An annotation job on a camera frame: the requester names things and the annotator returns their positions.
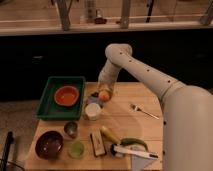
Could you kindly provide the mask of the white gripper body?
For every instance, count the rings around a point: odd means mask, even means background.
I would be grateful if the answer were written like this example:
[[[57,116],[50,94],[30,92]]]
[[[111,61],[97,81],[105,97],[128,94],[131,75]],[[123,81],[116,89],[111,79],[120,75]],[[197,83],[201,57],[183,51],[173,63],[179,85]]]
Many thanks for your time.
[[[117,65],[107,61],[98,76],[98,90],[106,90],[112,95],[119,72],[120,68]]]

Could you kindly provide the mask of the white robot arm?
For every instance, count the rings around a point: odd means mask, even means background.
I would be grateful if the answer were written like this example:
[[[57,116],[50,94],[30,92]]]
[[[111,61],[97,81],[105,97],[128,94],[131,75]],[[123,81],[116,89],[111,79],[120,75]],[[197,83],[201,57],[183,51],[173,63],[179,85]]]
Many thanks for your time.
[[[113,87],[124,69],[159,99],[163,112],[163,171],[213,171],[213,94],[132,57],[128,44],[110,44],[98,81]]]

